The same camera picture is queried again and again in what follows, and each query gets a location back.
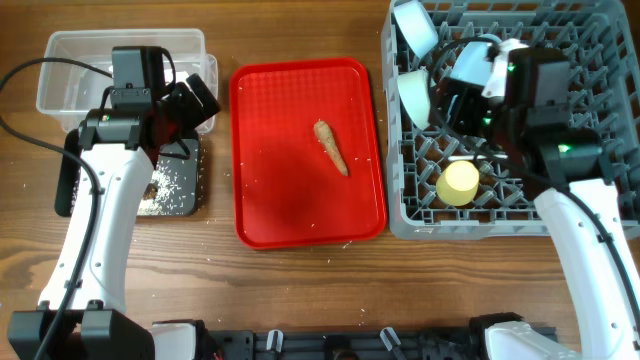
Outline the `small light blue bowl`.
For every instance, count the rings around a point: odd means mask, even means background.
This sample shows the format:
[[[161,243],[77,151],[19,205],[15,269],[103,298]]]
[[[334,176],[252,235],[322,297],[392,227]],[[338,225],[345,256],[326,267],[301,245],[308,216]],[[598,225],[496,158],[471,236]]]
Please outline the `small light blue bowl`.
[[[411,0],[393,7],[400,31],[413,53],[423,58],[439,42],[438,34],[424,5]]]

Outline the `yellow plastic cup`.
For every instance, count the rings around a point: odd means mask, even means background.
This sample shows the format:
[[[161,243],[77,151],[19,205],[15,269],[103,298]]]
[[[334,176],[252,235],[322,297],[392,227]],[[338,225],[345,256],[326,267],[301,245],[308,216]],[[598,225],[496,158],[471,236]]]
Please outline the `yellow plastic cup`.
[[[480,174],[469,161],[451,163],[436,182],[439,199],[451,206],[465,206],[473,201],[479,187]]]

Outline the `large light blue plate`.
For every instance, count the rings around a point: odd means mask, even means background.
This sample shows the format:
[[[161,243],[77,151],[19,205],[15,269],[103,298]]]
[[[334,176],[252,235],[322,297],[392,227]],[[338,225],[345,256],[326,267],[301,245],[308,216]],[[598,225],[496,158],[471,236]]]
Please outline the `large light blue plate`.
[[[457,80],[484,88],[489,80],[492,63],[486,59],[487,51],[492,44],[501,42],[501,39],[493,34],[481,35],[481,38],[489,39],[489,42],[470,42],[461,53],[449,75],[451,80]]]

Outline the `black plastic tray bin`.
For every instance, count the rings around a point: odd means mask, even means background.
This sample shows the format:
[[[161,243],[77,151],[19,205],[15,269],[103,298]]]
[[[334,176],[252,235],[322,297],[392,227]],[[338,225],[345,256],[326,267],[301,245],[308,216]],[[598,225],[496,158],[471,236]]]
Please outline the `black plastic tray bin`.
[[[151,182],[138,209],[139,216],[189,216],[197,203],[200,170],[200,136],[193,130],[183,136],[190,151],[188,160],[160,156]],[[61,167],[54,201],[54,211],[70,217],[79,187],[80,167],[67,158]]]

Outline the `clear plastic waste bin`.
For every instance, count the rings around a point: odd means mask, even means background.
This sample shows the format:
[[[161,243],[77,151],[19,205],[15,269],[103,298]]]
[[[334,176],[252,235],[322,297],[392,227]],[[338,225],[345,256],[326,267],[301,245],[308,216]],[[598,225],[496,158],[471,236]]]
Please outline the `clear plastic waste bin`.
[[[72,59],[111,73],[112,49],[119,46],[159,46],[169,51],[177,80],[198,74],[213,95],[218,94],[218,64],[206,52],[205,36],[195,28],[59,31],[48,41],[47,57]],[[113,81],[88,69],[61,63],[41,67],[37,110],[57,120],[64,132],[78,127],[89,110],[100,105]]]

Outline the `red serving tray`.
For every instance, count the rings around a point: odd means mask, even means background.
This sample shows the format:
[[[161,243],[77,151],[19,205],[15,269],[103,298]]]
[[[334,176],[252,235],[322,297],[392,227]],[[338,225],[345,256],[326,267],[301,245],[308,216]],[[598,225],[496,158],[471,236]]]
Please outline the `red serving tray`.
[[[247,65],[231,77],[234,222],[253,249],[369,240],[387,222],[369,74],[354,58]],[[313,126],[326,122],[339,173]]]

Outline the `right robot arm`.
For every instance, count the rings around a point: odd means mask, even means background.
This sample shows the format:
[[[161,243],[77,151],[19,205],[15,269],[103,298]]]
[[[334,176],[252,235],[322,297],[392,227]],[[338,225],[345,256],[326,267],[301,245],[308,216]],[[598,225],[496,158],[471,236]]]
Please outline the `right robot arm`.
[[[581,350],[573,352],[524,320],[480,320],[486,359],[636,359],[639,274],[618,208],[611,161],[599,135],[570,124],[569,59],[553,48],[487,49],[489,80],[466,125],[440,103],[451,87],[427,82],[437,125],[474,154],[521,178],[552,238],[571,295]]]

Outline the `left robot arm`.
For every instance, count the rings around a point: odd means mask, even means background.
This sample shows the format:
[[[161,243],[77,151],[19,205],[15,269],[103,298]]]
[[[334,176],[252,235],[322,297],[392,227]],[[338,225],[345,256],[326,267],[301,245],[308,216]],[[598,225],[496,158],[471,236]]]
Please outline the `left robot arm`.
[[[219,359],[200,320],[144,328],[126,314],[125,275],[139,205],[166,146],[220,109],[198,75],[179,81],[168,50],[112,51],[112,85],[81,122],[76,202],[57,265],[31,311],[12,314],[8,340],[22,359]]]

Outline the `light green bowl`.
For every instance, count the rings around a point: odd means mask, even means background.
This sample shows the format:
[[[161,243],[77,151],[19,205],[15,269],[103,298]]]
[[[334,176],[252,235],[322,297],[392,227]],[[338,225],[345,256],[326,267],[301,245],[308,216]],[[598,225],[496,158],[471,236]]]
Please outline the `light green bowl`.
[[[419,130],[430,126],[431,102],[427,92],[427,77],[428,72],[420,69],[400,74],[397,79],[402,105]]]

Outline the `brown food lump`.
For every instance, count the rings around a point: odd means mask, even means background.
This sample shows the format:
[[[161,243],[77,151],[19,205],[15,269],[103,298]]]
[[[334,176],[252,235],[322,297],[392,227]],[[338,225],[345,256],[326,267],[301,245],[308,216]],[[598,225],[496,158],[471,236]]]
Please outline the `brown food lump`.
[[[153,183],[149,183],[145,189],[142,199],[154,200],[157,196],[157,192],[158,192],[158,188]]]

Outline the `white plastic spoon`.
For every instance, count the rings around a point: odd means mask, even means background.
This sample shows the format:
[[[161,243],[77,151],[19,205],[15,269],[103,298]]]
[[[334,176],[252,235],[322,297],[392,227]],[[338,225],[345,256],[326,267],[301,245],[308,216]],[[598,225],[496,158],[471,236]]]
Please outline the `white plastic spoon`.
[[[501,160],[506,160],[508,159],[508,156],[505,154],[496,154],[496,155],[492,155],[490,157],[487,157],[485,155],[452,155],[448,157],[448,160],[451,162],[455,162],[455,161],[477,161],[477,160],[488,160],[488,161],[493,161],[494,159],[501,159]]]

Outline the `white rice grains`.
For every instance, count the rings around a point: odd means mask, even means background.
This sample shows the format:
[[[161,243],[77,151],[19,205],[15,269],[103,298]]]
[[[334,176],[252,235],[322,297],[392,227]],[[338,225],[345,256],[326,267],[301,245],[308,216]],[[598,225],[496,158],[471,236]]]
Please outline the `white rice grains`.
[[[187,187],[185,176],[167,167],[161,167],[152,174],[151,182],[157,188],[154,200],[141,200],[138,216],[180,216],[187,211],[188,199],[193,192]]]

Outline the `grey dishwasher rack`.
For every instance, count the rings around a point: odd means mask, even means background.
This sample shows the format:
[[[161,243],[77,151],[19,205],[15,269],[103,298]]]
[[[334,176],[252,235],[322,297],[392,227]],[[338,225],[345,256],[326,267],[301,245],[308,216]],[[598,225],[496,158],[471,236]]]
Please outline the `grey dishwasher rack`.
[[[557,48],[570,60],[568,90],[574,127],[601,137],[618,188],[625,235],[639,234],[639,66],[629,22],[618,1],[428,1],[438,40],[494,35]],[[450,161],[468,156],[442,130],[417,128],[403,108],[399,78],[430,66],[403,37],[389,11],[381,31],[388,112],[386,157],[389,226],[404,240],[479,240],[491,236],[543,236],[546,228],[526,198],[523,183],[499,164],[479,160],[474,200],[443,203],[436,181]]]

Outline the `brown carrot piece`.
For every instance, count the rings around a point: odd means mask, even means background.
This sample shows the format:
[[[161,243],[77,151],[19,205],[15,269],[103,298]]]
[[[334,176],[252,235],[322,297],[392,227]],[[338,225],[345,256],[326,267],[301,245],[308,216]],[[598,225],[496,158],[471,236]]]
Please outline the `brown carrot piece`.
[[[347,165],[338,149],[330,126],[326,122],[318,120],[314,124],[313,130],[317,140],[323,145],[327,155],[336,166],[339,173],[343,176],[348,176],[349,173]]]

